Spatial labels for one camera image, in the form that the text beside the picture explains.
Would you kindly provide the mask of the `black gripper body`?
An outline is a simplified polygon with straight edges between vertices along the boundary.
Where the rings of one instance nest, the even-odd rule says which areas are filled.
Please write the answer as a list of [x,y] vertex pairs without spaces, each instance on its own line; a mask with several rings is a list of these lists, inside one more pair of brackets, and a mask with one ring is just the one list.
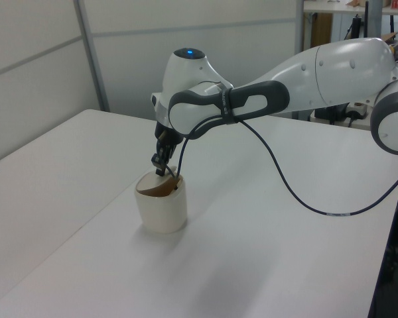
[[168,128],[159,122],[156,123],[155,137],[157,139],[157,150],[166,148],[175,149],[183,141],[183,136],[179,135],[174,129]]

